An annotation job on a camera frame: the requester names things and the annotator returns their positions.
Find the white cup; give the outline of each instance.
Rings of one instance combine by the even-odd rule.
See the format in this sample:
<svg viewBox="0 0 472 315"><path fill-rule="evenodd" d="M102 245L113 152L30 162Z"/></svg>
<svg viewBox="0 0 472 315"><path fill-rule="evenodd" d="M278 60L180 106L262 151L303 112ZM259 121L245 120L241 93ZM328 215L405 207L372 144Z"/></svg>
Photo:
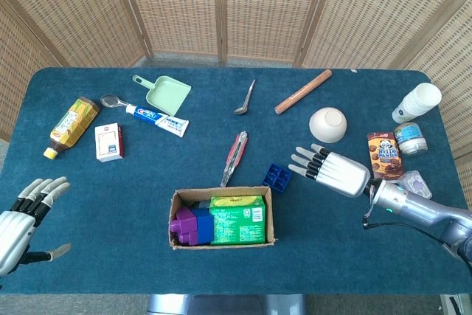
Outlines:
<svg viewBox="0 0 472 315"><path fill-rule="evenodd" d="M441 102L441 91L430 83L421 83L411 90L400 105L393 110L392 118L396 123L405 123L425 114Z"/></svg>

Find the blue toy block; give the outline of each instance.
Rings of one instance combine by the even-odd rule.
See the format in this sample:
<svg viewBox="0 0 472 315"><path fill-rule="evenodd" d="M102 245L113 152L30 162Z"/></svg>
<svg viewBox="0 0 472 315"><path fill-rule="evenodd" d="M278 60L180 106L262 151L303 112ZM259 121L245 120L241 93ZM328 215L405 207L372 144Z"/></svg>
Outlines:
<svg viewBox="0 0 472 315"><path fill-rule="evenodd" d="M211 243L214 238L213 215L206 208L196 208L192 213L197 217L198 245L202 243Z"/></svg>
<svg viewBox="0 0 472 315"><path fill-rule="evenodd" d="M292 172L290 170L272 164L263 179L263 186L270 186L277 192L282 193L285 191L285 188L290 181L290 177L292 177Z"/></svg>

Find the small white box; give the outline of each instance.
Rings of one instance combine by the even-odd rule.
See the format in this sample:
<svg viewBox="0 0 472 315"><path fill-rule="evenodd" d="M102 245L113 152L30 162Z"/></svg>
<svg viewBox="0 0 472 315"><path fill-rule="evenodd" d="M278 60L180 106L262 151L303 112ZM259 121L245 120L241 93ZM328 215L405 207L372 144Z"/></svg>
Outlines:
<svg viewBox="0 0 472 315"><path fill-rule="evenodd" d="M95 147L97 159L101 162L109 162L125 157L121 127L118 123L95 127Z"/></svg>

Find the white bowl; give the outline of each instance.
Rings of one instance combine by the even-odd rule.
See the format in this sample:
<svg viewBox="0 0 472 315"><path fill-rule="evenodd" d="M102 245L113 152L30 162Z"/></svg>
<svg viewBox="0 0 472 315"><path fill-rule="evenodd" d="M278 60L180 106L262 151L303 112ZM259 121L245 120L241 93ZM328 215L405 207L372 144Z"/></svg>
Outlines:
<svg viewBox="0 0 472 315"><path fill-rule="evenodd" d="M346 117L340 110L325 107L318 110L310 118L310 131L323 143L336 143L346 133Z"/></svg>

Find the mint green dustpan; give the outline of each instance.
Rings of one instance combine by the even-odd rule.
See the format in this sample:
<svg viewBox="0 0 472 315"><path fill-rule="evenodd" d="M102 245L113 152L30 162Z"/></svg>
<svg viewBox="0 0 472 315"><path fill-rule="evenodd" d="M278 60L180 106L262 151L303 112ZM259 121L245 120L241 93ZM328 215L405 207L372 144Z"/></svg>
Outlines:
<svg viewBox="0 0 472 315"><path fill-rule="evenodd" d="M139 75L133 75L133 81L149 89L146 95L147 103L170 116L176 115L178 108L192 88L166 75L158 77L155 83Z"/></svg>

